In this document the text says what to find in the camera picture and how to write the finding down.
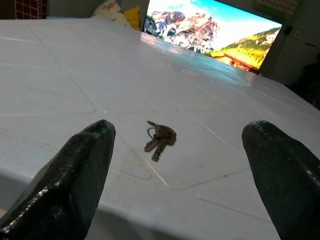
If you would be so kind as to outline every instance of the blue sky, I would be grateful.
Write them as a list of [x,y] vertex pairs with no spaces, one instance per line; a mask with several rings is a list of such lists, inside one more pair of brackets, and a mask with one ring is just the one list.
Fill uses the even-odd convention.
[[245,12],[214,0],[150,0],[148,13],[154,11],[184,13],[188,18],[195,13],[207,13],[220,26],[217,49],[250,35],[279,28],[281,24]]

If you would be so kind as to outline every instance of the tv screen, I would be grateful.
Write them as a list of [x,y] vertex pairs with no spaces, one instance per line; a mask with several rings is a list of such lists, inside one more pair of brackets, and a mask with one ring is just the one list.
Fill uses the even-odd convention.
[[142,31],[257,73],[281,27],[214,0],[150,0]]

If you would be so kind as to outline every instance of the table surface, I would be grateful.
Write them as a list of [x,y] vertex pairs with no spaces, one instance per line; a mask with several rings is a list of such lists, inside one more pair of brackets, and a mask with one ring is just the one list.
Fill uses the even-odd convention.
[[[64,143],[116,128],[99,209],[198,240],[278,240],[241,133],[267,120],[320,157],[320,112],[284,85],[103,19],[0,21],[0,171],[28,182]],[[147,121],[172,127],[159,162]]]

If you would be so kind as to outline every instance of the mountain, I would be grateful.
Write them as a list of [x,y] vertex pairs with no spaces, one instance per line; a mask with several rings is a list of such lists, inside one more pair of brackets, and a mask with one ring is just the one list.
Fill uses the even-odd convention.
[[224,48],[210,51],[205,54],[213,58],[228,54],[253,67],[259,68],[279,31],[279,27],[272,28],[268,31],[245,37]]
[[196,13],[186,18],[179,11],[154,11],[146,16],[143,31],[166,42],[206,53],[214,49],[219,26],[205,13]]

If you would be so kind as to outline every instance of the cloud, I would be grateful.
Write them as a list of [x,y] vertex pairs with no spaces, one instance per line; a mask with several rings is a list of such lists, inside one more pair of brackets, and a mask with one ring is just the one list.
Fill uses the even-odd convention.
[[154,11],[179,11],[184,13],[187,18],[193,16],[195,13],[206,13],[209,15],[207,9],[195,5],[196,1],[198,4],[201,3],[199,0],[150,0],[148,13],[150,14]]

